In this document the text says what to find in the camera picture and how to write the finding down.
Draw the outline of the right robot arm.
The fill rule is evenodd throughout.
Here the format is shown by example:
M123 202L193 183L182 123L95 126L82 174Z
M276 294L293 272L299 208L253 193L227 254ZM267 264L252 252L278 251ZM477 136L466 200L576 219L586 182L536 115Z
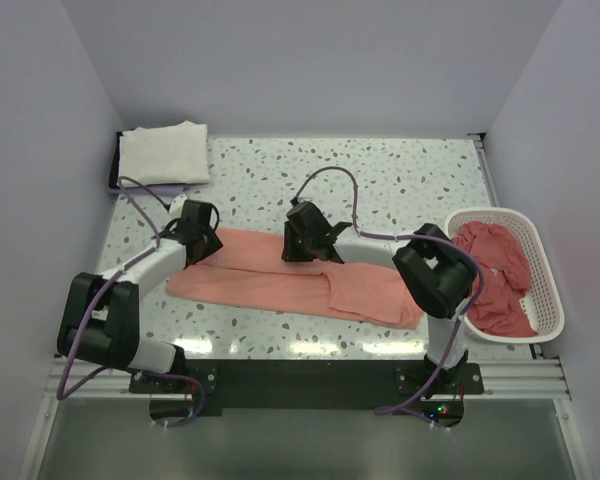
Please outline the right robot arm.
M424 384L449 392L461 380L468 350L463 320L482 282L479 265L431 223L396 238L358 232L351 222L330 224L314 203L293 200L284 224L282 259L387 267L399 274L426 314L429 345L422 361Z

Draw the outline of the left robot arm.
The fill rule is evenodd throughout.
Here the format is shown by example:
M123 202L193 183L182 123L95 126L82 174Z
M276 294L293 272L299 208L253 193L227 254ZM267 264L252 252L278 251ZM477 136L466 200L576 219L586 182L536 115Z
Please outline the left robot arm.
M58 399L106 369L151 375L165 392L185 385L183 349L140 334L140 303L172 275L220 250L222 242L215 205L186 199L176 212L155 243L125 264L72 280L57 336L57 351L66 358Z

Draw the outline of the salmon pink t-shirt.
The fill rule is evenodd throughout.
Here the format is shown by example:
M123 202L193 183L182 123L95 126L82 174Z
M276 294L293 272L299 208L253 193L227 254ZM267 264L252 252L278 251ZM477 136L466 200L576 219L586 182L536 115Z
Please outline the salmon pink t-shirt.
M365 263L282 260L283 237L222 228L223 247L174 274L172 297L414 329L423 311L397 271Z

